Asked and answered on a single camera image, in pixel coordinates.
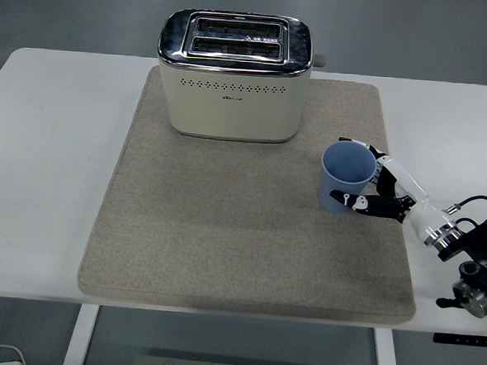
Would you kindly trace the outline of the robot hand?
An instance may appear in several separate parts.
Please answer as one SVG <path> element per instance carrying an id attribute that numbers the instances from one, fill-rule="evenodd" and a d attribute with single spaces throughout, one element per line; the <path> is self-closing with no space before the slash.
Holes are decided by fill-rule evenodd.
<path id="1" fill-rule="evenodd" d="M 460 237 L 449 214 L 433 205 L 429 195 L 396 159 L 360 140 L 347 137 L 338 140 L 358 144 L 371 153 L 376 171 L 369 181 L 376 186 L 377 194 L 358 195 L 339 188 L 329 192 L 332 199 L 358 214 L 395 219 L 409 225 L 427 246 L 446 247 Z"/>

